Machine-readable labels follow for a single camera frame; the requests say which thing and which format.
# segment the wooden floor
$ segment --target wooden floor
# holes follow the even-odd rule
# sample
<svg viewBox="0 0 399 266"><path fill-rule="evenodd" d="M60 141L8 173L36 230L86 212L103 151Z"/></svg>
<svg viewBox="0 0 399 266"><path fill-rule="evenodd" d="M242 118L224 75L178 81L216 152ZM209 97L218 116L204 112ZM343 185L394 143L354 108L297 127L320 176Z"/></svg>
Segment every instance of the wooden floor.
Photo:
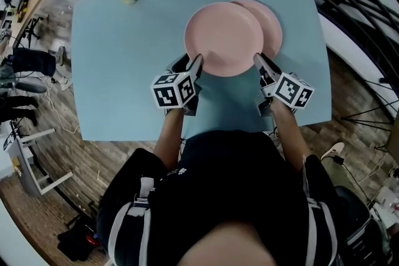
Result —
<svg viewBox="0 0 399 266"><path fill-rule="evenodd" d="M35 47L56 50L59 45L64 45L68 56L71 57L70 20L73 8L61 0L49 0L46 10L49 13L49 20L39 26L42 39L35 42ZM374 149L374 146L386 143L388 132L340 120L342 116L377 107L378 103L339 59L330 56L329 62L332 121L305 127L302 132L318 156L334 143L343 141L345 163L357 181L366 177L379 163L380 168L376 173L361 183L368 196L374 197L387 178L389 170L394 166L394 161L389 155ZM70 72L70 61L63 66L62 71L65 74ZM38 126L33 127L28 120L23 120L22 130L28 134L49 128L57 130L56 133L39 140L32 148L40 165L53 179L61 177L68 171L74 173L74 176L62 183L59 188L73 203L88 211L88 203L90 201L98 203L107 185L128 156L139 147L152 150L154 142L83 141L79 130L71 134L61 125L62 122L70 131L74 131L78 125L73 86L71 90L61 92L59 86L54 85L49 94L60 118L58 113L52 110L46 96L40 95L37 96ZM366 113L358 118L370 121L388 120L381 110ZM12 176L0 182L0 196L17 225L22 228L22 232L30 234L28 240L42 255L46 255L46 259L51 261L50 264L73 264L57 250L56 236L65 231L64 223L68 222L75 212L55 191L47 193L42 198L31 198L23 192L18 178ZM105 261L105 256L100 252L94 252L90 260L79 264L103 265Z"/></svg>

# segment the shoe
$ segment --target shoe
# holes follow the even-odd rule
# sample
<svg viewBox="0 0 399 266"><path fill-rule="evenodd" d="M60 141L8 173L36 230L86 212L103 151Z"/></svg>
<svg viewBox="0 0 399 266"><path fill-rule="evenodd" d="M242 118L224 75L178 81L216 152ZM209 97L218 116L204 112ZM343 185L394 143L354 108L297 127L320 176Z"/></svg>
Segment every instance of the shoe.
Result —
<svg viewBox="0 0 399 266"><path fill-rule="evenodd" d="M342 150L345 147L345 143L344 142L338 142L336 144L334 144L331 149L329 149L327 152L325 152L323 154L323 156L320 158L320 160L324 159L327 155L329 155L330 153L334 153L334 155L339 155Z"/></svg>
<svg viewBox="0 0 399 266"><path fill-rule="evenodd" d="M62 45L58 48L57 52L55 53L55 63L58 65L64 64L64 54L65 54L65 47Z"/></svg>
<svg viewBox="0 0 399 266"><path fill-rule="evenodd" d="M30 114L27 116L30 121L32 121L33 126L37 126L36 114L34 110L30 110Z"/></svg>
<svg viewBox="0 0 399 266"><path fill-rule="evenodd" d="M65 82L61 84L61 91L68 90L68 88L72 85L72 79L65 78Z"/></svg>
<svg viewBox="0 0 399 266"><path fill-rule="evenodd" d="M37 100L34 97L31 97L31 105L35 108L39 107Z"/></svg>

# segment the black and white cube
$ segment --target black and white cube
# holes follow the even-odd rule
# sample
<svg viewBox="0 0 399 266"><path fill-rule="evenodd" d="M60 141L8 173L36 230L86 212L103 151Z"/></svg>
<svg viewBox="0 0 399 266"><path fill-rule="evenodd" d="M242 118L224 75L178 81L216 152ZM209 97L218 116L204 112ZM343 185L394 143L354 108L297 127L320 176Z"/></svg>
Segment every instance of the black and white cube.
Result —
<svg viewBox="0 0 399 266"><path fill-rule="evenodd" d="M306 81L283 72L272 96L278 98L290 108L304 109L313 92L314 89Z"/></svg>
<svg viewBox="0 0 399 266"><path fill-rule="evenodd" d="M151 91L156 106L161 109L182 108L196 95L188 72L157 75Z"/></svg>

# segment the black shirt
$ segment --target black shirt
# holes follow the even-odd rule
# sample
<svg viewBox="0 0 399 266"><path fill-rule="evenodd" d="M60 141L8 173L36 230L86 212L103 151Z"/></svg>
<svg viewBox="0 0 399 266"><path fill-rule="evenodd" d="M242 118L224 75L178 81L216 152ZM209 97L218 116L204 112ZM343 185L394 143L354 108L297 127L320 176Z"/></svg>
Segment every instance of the black shirt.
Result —
<svg viewBox="0 0 399 266"><path fill-rule="evenodd" d="M338 223L338 197L315 156L307 159L306 172L310 195L324 201ZM134 201L142 176L155 180L148 198L148 266L176 265L197 241L226 221L250 222L278 265L305 264L309 212L302 175L264 133L213 131L195 136L186 142L178 168L170 173L154 154L136 150L100 204L97 231L106 249L115 215ZM317 212L315 218L324 220ZM135 232L133 220L125 219L118 234L118 266L138 265L142 233ZM317 225L317 238L315 265L327 265L331 248L323 223Z"/></svg>

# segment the plate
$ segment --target plate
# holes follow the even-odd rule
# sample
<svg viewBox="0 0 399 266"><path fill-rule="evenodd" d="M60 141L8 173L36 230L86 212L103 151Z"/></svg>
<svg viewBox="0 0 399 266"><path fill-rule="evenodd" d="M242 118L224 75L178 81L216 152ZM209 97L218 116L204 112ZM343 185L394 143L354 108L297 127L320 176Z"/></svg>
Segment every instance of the plate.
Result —
<svg viewBox="0 0 399 266"><path fill-rule="evenodd" d="M203 70L220 77L244 73L254 54L263 48L262 28L247 9L231 2L216 2L198 10L185 31L187 54L204 57Z"/></svg>
<svg viewBox="0 0 399 266"><path fill-rule="evenodd" d="M276 15L268 7L255 0L234 0L232 3L244 7L259 21L263 32L263 53L273 59L282 44L282 30Z"/></svg>

